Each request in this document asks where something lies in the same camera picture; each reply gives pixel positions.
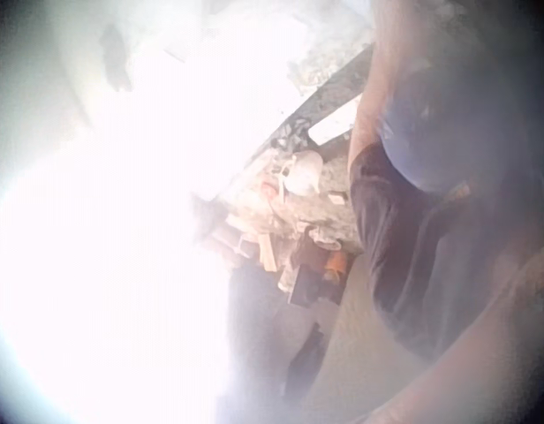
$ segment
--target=clutter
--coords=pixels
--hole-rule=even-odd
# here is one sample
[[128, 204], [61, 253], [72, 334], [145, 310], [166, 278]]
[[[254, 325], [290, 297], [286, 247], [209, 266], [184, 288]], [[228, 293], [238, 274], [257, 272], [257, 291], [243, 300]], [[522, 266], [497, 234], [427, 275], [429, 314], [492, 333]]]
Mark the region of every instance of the clutter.
[[288, 303], [299, 307], [310, 307], [318, 298], [321, 287], [321, 274], [307, 265], [296, 269], [296, 281]]
[[322, 276], [329, 257], [329, 251], [314, 243], [310, 237], [311, 230], [312, 227], [307, 227], [306, 232], [299, 237], [298, 243], [291, 253], [290, 262], [295, 269], [305, 264]]
[[327, 194], [327, 196], [329, 197], [329, 200], [331, 201], [331, 203], [333, 203], [334, 205], [337, 205], [337, 206], [344, 206], [346, 205], [346, 202], [347, 202], [347, 195], [346, 193], [342, 193], [342, 192], [329, 192]]
[[291, 294], [293, 287], [296, 284], [296, 277], [298, 276], [297, 270], [294, 269], [288, 261], [283, 268], [282, 275], [278, 281], [278, 289], [282, 292]]
[[262, 196], [267, 200], [267, 201], [272, 201], [273, 199], [275, 199], [277, 196], [278, 196], [278, 190], [273, 186], [271, 185], [270, 183], [262, 183], [261, 185], [261, 193], [262, 193]]
[[327, 259], [326, 271], [332, 271], [339, 276], [346, 276], [348, 269], [348, 254], [343, 251], [333, 252]]
[[295, 154], [284, 165], [283, 172], [290, 173], [283, 178], [285, 188], [298, 196], [306, 197], [319, 193], [319, 179], [323, 168], [323, 158], [317, 152], [307, 150]]
[[261, 248], [261, 264], [264, 269], [268, 272], [278, 272], [272, 235], [261, 234], [258, 236], [258, 244]]
[[315, 227], [311, 229], [309, 232], [309, 237], [311, 237], [318, 247], [331, 252], [336, 252], [343, 248], [341, 242], [326, 234], [322, 227]]

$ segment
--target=person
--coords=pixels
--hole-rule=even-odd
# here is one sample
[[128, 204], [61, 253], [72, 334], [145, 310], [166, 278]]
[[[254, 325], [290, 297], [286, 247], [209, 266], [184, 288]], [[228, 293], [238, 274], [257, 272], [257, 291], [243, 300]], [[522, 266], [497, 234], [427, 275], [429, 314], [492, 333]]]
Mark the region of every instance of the person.
[[492, 55], [445, 6], [373, 2], [351, 201], [377, 311], [428, 369], [367, 422], [539, 422], [544, 43]]

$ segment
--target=bright light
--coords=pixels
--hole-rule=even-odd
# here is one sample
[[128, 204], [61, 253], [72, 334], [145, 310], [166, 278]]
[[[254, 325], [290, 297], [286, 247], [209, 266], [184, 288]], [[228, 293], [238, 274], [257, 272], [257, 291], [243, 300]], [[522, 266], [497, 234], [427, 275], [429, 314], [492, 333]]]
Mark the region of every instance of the bright light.
[[34, 401], [75, 422], [209, 423], [223, 386], [228, 276], [188, 243], [179, 149], [140, 138], [157, 121], [115, 121], [0, 205], [0, 330]]

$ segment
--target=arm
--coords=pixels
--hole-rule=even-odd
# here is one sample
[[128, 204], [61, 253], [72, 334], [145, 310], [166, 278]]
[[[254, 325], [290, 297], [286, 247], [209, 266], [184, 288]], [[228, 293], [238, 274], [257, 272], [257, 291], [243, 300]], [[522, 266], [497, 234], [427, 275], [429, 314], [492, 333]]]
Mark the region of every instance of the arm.
[[521, 422], [543, 389], [544, 248], [426, 375], [361, 422]]
[[360, 152], [378, 141], [378, 124], [393, 94], [400, 67], [416, 50], [413, 42], [420, 40], [420, 25], [411, 0], [374, 0], [373, 11], [376, 45], [352, 130], [349, 170]]

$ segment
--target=orange object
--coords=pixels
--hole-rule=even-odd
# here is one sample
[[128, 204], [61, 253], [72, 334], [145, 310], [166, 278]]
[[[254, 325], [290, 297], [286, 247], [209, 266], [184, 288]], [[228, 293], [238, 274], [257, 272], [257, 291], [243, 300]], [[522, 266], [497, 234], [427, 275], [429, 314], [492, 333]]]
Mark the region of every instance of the orange object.
[[329, 255], [329, 258], [327, 259], [327, 264], [325, 265], [325, 269], [327, 271], [334, 271], [345, 276], [347, 265], [347, 254], [345, 252], [338, 251], [333, 252]]

